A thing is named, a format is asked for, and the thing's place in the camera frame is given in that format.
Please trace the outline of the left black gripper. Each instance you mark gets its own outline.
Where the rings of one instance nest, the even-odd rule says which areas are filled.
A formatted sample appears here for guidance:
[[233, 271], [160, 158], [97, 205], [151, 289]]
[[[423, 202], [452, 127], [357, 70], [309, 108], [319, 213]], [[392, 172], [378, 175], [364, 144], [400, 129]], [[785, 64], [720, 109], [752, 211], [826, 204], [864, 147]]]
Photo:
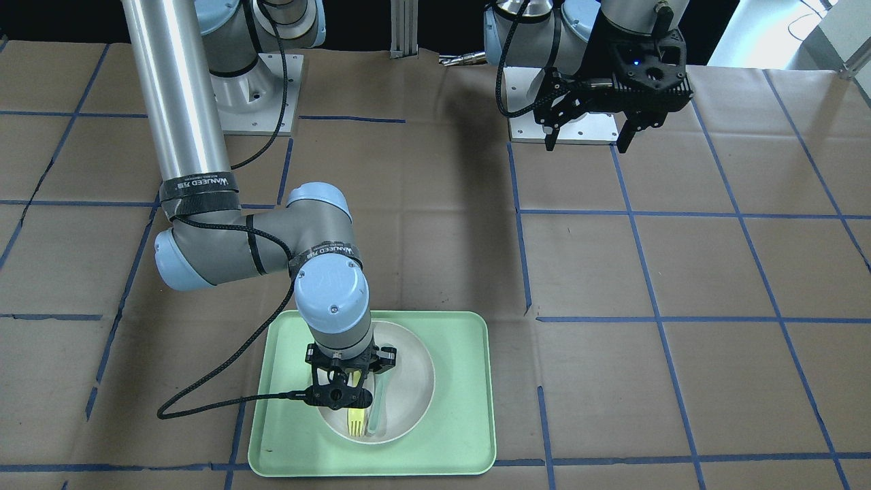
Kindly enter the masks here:
[[626, 153], [637, 133], [662, 127], [665, 117], [693, 97], [687, 75], [687, 42], [678, 28], [659, 37], [634, 35], [616, 27], [596, 27], [580, 67], [550, 69], [534, 117], [544, 125], [544, 148], [551, 152], [564, 125], [585, 114], [623, 114], [616, 148]]

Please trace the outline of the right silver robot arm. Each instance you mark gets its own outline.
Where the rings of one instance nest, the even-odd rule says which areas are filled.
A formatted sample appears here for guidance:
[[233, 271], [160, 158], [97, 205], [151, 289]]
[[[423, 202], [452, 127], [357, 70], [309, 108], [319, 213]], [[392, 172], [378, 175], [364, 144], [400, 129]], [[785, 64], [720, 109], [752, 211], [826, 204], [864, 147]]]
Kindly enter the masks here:
[[196, 291], [289, 273], [313, 335], [313, 382], [277, 393], [309, 406], [367, 408], [373, 394], [350, 375], [394, 368], [395, 348], [374, 342], [369, 291], [346, 199], [324, 182], [301, 185], [286, 208], [242, 213], [193, 1], [122, 3], [161, 165], [161, 207], [170, 229], [154, 243], [166, 285]]

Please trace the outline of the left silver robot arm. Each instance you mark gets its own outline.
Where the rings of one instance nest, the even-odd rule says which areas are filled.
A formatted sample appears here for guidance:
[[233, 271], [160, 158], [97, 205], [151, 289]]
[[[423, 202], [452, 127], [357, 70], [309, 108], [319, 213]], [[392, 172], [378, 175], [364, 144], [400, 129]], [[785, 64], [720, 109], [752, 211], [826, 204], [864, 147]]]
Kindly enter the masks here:
[[693, 99], [685, 1], [491, 1], [484, 52], [497, 68], [495, 100], [505, 118], [531, 114], [553, 151], [567, 125], [590, 114], [623, 114], [616, 148], [659, 128]]

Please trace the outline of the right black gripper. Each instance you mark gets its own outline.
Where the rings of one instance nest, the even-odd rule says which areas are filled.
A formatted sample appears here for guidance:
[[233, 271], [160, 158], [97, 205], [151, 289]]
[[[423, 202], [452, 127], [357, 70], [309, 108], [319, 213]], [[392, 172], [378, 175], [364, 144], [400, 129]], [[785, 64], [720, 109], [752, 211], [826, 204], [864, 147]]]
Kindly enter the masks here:
[[370, 344], [352, 359], [338, 359], [322, 353], [316, 344], [309, 344], [306, 363], [311, 366], [312, 384], [304, 391], [303, 401], [309, 406], [368, 408], [374, 394], [363, 386], [370, 374], [384, 374], [396, 366], [394, 346]]

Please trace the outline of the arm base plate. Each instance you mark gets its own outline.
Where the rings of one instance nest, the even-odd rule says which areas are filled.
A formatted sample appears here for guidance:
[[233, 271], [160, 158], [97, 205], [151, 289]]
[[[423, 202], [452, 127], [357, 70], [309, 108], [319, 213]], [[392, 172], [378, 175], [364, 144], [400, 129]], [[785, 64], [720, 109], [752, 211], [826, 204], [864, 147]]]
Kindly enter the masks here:
[[[517, 111], [532, 103], [542, 81], [541, 69], [507, 67], [504, 69], [507, 109]], [[542, 125], [532, 112], [509, 120], [511, 142], [544, 143]], [[618, 139], [619, 128], [611, 114], [585, 114], [570, 125], [564, 125], [558, 144], [610, 145]]]
[[292, 136], [304, 66], [301, 54], [261, 53], [242, 75], [211, 74], [223, 133]]

